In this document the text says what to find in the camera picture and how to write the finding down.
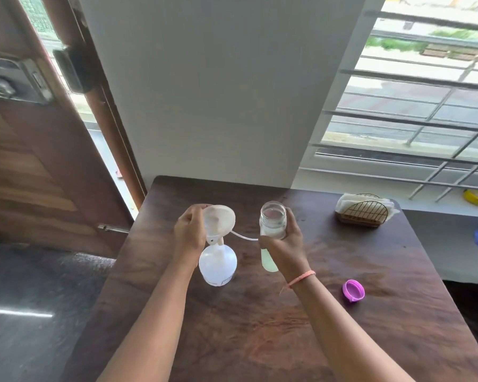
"purple object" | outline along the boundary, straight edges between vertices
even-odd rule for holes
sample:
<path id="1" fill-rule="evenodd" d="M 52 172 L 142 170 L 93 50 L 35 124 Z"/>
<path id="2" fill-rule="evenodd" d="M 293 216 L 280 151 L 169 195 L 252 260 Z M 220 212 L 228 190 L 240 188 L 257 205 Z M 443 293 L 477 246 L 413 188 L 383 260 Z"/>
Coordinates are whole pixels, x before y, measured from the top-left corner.
<path id="1" fill-rule="evenodd" d="M 365 297 L 365 289 L 356 280 L 347 280 L 342 286 L 342 291 L 350 302 L 358 302 Z"/>

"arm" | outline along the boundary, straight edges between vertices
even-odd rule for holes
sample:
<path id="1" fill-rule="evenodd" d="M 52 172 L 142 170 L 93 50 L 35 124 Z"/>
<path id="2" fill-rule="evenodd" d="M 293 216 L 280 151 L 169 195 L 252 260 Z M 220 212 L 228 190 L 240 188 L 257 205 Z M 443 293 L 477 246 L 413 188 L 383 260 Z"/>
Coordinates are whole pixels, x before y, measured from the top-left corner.
<path id="1" fill-rule="evenodd" d="M 170 376 L 186 292 L 205 245 L 203 208 L 191 206 L 174 228 L 172 261 L 97 382 L 164 382 Z"/>
<path id="2" fill-rule="evenodd" d="M 290 209 L 287 236 L 274 240 L 261 236 L 287 282 L 310 270 L 303 249 L 303 235 Z M 414 382 L 347 313 L 316 276 L 293 285 L 308 314 L 313 332 L 338 380 L 342 382 Z"/>

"bracelet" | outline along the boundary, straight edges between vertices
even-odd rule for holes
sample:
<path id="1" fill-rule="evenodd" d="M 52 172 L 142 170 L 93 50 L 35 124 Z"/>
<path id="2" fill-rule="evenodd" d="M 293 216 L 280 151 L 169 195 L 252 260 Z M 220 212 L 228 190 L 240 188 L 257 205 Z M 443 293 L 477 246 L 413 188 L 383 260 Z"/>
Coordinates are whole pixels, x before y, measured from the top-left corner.
<path id="1" fill-rule="evenodd" d="M 306 271 L 304 274 L 302 274 L 301 276 L 298 276 L 296 277 L 292 282 L 288 283 L 285 287 L 283 287 L 280 291 L 280 294 L 286 290 L 286 289 L 289 289 L 289 288 L 292 288 L 292 286 L 297 283 L 297 282 L 300 282 L 301 280 L 307 278 L 308 276 L 311 276 L 311 275 L 315 275 L 315 271 Z"/>

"glass bottle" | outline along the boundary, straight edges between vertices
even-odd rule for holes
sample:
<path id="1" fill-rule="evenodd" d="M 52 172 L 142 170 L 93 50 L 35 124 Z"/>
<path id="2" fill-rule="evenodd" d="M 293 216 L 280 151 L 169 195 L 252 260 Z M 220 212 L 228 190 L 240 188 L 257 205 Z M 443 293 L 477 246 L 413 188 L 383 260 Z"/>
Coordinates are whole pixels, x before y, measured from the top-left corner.
<path id="1" fill-rule="evenodd" d="M 287 227 L 287 210 L 277 201 L 266 202 L 261 209 L 261 236 L 269 236 L 277 240 L 285 237 Z M 276 272 L 278 267 L 267 249 L 261 249 L 262 266 L 266 271 Z"/>

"table top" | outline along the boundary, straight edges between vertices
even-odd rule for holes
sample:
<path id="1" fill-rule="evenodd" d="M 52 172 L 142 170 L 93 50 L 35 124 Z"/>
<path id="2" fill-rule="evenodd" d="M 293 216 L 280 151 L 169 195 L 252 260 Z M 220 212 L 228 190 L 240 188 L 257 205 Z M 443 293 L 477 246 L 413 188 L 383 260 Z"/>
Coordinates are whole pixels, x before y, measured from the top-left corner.
<path id="1" fill-rule="evenodd" d="M 145 306 L 172 253 L 173 225 L 194 203 L 230 206 L 235 231 L 258 235 L 261 206 L 292 208 L 318 278 L 368 334 L 417 381 L 478 381 L 478 344 L 403 212 L 378 229 L 334 218 L 338 194 L 157 177 L 61 381 L 95 381 Z M 212 287 L 195 270 L 170 380 L 335 380 L 308 318 L 279 272 L 261 266 L 255 242 L 225 243 L 237 270 Z M 348 305 L 347 279 L 366 290 Z"/>

